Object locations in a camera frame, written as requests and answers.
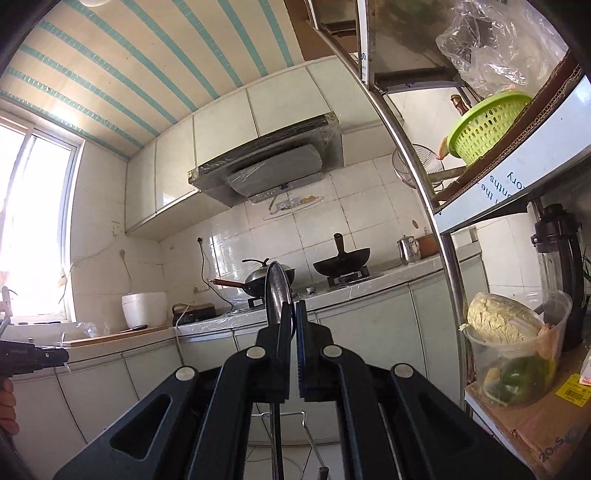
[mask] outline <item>metal shelf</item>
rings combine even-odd
[[[453,232],[506,215],[510,205],[583,161],[591,153],[591,84],[584,77],[556,111],[482,180],[434,215]]]

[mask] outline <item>cabinet door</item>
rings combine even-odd
[[[460,264],[466,297],[488,291],[480,257]],[[410,284],[429,380],[452,401],[460,404],[460,357],[452,303],[443,272],[437,272]]]
[[[156,143],[152,142],[127,164],[125,181],[125,229],[129,230],[156,211],[154,161]]]
[[[198,371],[221,367],[237,352],[232,332],[186,336],[180,342],[185,364]]]
[[[390,369],[405,362],[425,374],[425,358],[408,286],[316,312],[336,344],[369,365]]]
[[[260,136],[330,111],[305,67],[256,83],[248,95]]]
[[[149,348],[124,352],[125,363],[135,391],[144,398],[181,367],[174,340]]]
[[[187,179],[194,168],[193,117],[189,117],[156,140],[156,211],[195,190]]]
[[[35,477],[51,480],[86,446],[86,442],[54,375],[28,381],[19,381],[15,377],[14,394],[21,428],[14,443]]]
[[[60,368],[58,379],[82,435],[90,442],[134,406],[138,396],[120,355],[78,362],[70,368],[71,373]]]
[[[198,110],[193,122],[197,166],[257,137],[245,90]]]
[[[339,118],[341,129],[346,131],[381,124],[374,107],[339,59],[318,61],[306,68]]]

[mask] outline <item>yellow label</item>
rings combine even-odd
[[[572,374],[570,378],[564,382],[556,394],[578,407],[583,407],[587,400],[591,398],[591,387],[585,387],[579,383],[579,374]]]

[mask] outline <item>cardboard box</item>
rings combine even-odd
[[[581,407],[556,395],[571,375],[580,372],[586,354],[582,346],[563,354],[552,389],[528,407],[492,408],[479,400],[475,384],[466,389],[539,478],[544,477],[540,467],[550,476],[560,471],[591,424],[591,400]],[[574,401],[580,399],[573,391],[568,393]]]

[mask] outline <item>wire strainer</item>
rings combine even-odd
[[[443,171],[443,163],[441,160],[438,160],[435,156],[435,152],[430,148],[424,147],[423,145],[413,144],[415,151],[417,152],[418,159],[421,161],[421,164],[425,168],[427,175],[430,173],[437,173]],[[416,189],[417,186],[414,184],[414,180],[410,174],[406,163],[402,159],[402,155],[400,154],[400,149],[397,148],[396,151],[392,154],[392,166],[394,166],[394,170],[396,171],[396,175],[400,180],[404,182],[405,185]],[[441,181],[434,182],[433,188],[436,189],[443,184]]]

